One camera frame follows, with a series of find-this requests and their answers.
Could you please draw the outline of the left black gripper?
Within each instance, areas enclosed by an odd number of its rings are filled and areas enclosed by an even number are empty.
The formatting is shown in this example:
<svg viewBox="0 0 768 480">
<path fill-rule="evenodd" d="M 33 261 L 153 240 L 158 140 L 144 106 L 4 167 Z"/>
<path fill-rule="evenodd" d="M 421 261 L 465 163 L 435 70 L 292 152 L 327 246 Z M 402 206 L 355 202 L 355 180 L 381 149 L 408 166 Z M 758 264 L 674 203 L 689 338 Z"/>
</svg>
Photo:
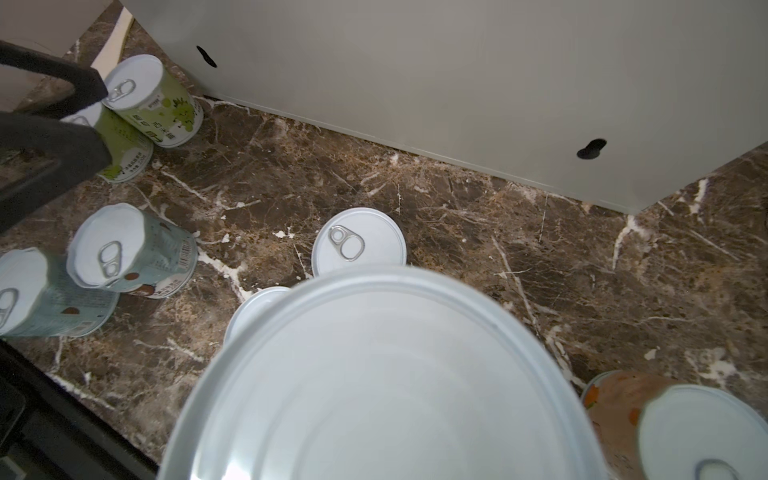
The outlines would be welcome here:
<svg viewBox="0 0 768 480">
<path fill-rule="evenodd" d="M 1 43 L 1 63 L 72 85 L 71 92 L 56 102 L 42 104 L 29 113 L 1 114 L 2 147 L 37 149 L 53 157 L 51 165 L 1 189 L 1 230 L 5 232 L 106 169 L 112 158 L 94 128 L 62 120 L 106 98 L 106 86 L 96 69 L 6 41 Z"/>
</svg>

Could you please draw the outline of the brown orange can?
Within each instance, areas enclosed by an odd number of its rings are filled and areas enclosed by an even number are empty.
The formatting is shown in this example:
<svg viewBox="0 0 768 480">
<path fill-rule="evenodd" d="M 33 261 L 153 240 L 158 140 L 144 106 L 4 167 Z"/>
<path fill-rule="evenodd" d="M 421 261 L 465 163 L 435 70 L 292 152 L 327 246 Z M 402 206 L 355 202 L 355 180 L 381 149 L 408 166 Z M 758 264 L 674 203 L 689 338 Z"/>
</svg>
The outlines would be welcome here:
<svg viewBox="0 0 768 480">
<path fill-rule="evenodd" d="M 573 388 L 497 302 L 415 267 L 303 282 L 215 357 L 162 479 L 604 479 Z"/>
<path fill-rule="evenodd" d="M 716 388 L 637 371 L 582 393 L 611 479 L 764 479 L 767 423 Z"/>
</svg>

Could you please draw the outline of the green can lower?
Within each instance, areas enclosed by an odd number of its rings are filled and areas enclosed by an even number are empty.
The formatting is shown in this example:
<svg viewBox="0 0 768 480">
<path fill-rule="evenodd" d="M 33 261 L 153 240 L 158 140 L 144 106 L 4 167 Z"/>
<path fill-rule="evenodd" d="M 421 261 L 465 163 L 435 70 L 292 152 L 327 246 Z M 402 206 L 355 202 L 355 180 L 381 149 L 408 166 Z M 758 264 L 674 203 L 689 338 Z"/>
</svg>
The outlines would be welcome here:
<svg viewBox="0 0 768 480">
<path fill-rule="evenodd" d="M 89 126 L 97 131 L 111 155 L 110 165 L 98 175 L 109 183 L 134 179 L 151 160 L 154 143 L 101 102 L 64 117 L 62 122 Z"/>
</svg>

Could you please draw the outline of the green can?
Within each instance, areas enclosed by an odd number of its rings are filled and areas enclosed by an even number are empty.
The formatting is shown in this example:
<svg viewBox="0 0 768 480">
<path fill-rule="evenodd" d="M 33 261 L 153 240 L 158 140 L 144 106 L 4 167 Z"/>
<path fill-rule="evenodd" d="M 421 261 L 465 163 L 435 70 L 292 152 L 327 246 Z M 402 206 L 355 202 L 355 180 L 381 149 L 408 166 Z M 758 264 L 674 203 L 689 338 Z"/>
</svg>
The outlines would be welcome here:
<svg viewBox="0 0 768 480">
<path fill-rule="evenodd" d="M 155 56 L 120 62 L 106 77 L 102 103 L 157 146 L 175 148 L 193 138 L 204 118 L 188 90 Z"/>
<path fill-rule="evenodd" d="M 110 165 L 98 175 L 109 183 L 134 179 L 151 160 L 154 143 L 101 102 L 64 117 L 62 122 L 89 126 L 97 131 L 111 155 Z"/>
</svg>

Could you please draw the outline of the green can upper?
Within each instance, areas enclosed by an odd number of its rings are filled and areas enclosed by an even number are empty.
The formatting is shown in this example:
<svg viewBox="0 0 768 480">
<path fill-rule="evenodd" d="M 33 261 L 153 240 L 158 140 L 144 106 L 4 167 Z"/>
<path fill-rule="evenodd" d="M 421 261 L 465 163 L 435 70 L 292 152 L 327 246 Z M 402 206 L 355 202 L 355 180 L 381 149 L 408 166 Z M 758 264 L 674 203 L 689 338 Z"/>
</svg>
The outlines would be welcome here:
<svg viewBox="0 0 768 480">
<path fill-rule="evenodd" d="M 193 138 L 204 118 L 188 90 L 155 56 L 120 62 L 106 77 L 102 103 L 157 146 L 175 148 Z"/>
</svg>

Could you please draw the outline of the teal can upper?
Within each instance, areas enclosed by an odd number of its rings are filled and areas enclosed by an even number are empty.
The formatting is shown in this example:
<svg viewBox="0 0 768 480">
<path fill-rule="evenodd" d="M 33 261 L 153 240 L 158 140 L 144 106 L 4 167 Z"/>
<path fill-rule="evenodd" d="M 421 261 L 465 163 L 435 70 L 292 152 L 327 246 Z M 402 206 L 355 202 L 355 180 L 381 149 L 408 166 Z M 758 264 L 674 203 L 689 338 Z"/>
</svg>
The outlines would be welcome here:
<svg viewBox="0 0 768 480">
<path fill-rule="evenodd" d="M 101 208 L 79 227 L 66 270 L 82 288 L 164 299 L 191 279 L 197 258 L 189 232 L 119 203 Z"/>
</svg>

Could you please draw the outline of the teal can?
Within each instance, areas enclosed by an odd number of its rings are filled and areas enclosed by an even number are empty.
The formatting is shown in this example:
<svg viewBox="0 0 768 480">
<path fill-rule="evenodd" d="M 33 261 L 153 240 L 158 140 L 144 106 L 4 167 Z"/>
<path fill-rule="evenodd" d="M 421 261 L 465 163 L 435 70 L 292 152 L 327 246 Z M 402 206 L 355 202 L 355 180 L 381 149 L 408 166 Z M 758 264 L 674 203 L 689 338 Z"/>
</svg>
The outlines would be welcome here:
<svg viewBox="0 0 768 480">
<path fill-rule="evenodd" d="M 79 227 L 66 270 L 82 288 L 164 299 L 191 279 L 197 258 L 189 232 L 119 203 L 101 208 Z"/>
<path fill-rule="evenodd" d="M 77 285 L 66 258 L 37 248 L 1 257 L 3 337 L 82 337 L 112 315 L 119 295 Z"/>
</svg>

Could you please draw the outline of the wooden spatula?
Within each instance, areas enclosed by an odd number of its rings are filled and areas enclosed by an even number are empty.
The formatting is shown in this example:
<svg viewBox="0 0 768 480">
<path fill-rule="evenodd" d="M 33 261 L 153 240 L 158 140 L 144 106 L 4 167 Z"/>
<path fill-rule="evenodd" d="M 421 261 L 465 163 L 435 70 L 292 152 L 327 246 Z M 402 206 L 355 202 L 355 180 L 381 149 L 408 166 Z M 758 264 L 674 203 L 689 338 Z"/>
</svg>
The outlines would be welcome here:
<svg viewBox="0 0 768 480">
<path fill-rule="evenodd" d="M 126 38 L 133 21 L 133 15 L 126 8 L 123 8 L 113 31 L 92 62 L 91 67 L 99 73 L 102 79 L 105 79 L 120 62 Z"/>
</svg>

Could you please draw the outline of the teal can lower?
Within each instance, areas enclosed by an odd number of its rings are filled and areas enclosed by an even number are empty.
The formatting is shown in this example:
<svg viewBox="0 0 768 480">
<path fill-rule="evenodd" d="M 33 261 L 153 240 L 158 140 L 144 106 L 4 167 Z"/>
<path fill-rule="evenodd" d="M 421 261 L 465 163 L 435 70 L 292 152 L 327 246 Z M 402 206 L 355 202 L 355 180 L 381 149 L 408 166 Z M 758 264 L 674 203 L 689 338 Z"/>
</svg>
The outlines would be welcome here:
<svg viewBox="0 0 768 480">
<path fill-rule="evenodd" d="M 66 258 L 37 248 L 1 257 L 3 337 L 82 337 L 112 315 L 119 295 L 77 285 Z"/>
</svg>

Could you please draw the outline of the yellow can left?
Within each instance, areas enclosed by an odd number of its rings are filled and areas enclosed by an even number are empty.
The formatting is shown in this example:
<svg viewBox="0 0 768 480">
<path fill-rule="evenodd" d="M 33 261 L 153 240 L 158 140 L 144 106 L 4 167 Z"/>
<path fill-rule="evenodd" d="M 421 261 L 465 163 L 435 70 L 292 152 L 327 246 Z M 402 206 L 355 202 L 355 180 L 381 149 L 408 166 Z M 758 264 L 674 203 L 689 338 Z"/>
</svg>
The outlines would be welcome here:
<svg viewBox="0 0 768 480">
<path fill-rule="evenodd" d="M 256 318 L 277 300 L 291 291 L 288 287 L 274 286 L 262 289 L 244 301 L 235 311 L 227 326 L 224 345 L 230 343 Z"/>
</svg>

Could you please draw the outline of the yellow can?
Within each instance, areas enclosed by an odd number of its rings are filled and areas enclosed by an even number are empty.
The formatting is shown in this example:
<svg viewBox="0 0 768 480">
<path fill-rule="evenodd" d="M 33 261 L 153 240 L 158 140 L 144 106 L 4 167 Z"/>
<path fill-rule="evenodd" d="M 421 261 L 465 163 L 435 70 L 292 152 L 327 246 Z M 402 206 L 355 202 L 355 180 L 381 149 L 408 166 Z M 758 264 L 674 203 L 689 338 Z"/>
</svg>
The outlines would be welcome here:
<svg viewBox="0 0 768 480">
<path fill-rule="evenodd" d="M 256 318 L 277 300 L 291 291 L 288 287 L 274 286 L 262 289 L 244 301 L 235 311 L 227 326 L 224 345 L 230 343 Z"/>
<path fill-rule="evenodd" d="M 315 277 L 363 265 L 407 264 L 402 230 L 387 214 L 372 208 L 344 210 L 319 230 L 312 248 Z"/>
</svg>

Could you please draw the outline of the yellow can right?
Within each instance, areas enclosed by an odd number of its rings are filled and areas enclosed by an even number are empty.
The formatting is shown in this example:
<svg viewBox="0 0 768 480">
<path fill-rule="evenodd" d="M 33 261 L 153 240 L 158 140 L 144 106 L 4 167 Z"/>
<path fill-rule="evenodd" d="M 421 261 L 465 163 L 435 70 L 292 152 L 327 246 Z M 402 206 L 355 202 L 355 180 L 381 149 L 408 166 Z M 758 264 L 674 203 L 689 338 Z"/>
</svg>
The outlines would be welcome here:
<svg viewBox="0 0 768 480">
<path fill-rule="evenodd" d="M 387 214 L 372 208 L 344 210 L 319 230 L 312 248 L 315 277 L 363 265 L 407 264 L 402 230 Z"/>
</svg>

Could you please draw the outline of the grey metal cabinet box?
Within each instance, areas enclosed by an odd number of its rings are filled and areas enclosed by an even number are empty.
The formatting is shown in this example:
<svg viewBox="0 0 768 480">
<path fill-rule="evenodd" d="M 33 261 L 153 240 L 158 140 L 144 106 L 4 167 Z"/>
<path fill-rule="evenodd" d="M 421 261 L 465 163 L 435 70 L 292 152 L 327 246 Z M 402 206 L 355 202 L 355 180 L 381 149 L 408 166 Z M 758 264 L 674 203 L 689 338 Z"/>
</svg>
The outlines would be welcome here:
<svg viewBox="0 0 768 480">
<path fill-rule="evenodd" d="M 636 214 L 765 142 L 763 1 L 130 1 L 205 94 Z"/>
</svg>

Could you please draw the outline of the brown orange can front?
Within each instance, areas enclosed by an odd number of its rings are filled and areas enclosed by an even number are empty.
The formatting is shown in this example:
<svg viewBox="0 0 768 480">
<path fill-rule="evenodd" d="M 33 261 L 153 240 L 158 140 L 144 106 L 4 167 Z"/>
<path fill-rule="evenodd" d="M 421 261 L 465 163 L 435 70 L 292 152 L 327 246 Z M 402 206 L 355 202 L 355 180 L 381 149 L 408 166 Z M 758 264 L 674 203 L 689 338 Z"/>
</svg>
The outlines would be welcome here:
<svg viewBox="0 0 768 480">
<path fill-rule="evenodd" d="M 767 423 L 716 388 L 637 371 L 582 393 L 611 479 L 764 479 Z"/>
</svg>

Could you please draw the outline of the black base frame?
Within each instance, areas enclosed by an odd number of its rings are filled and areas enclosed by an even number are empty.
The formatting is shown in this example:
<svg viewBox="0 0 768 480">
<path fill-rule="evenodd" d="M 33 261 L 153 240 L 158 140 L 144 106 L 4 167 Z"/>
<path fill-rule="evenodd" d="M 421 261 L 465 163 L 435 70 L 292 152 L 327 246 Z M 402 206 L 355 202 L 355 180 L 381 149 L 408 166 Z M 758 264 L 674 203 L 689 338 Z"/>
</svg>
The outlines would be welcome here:
<svg viewBox="0 0 768 480">
<path fill-rule="evenodd" d="M 6 342 L 3 479 L 154 479 L 157 464 Z"/>
</svg>

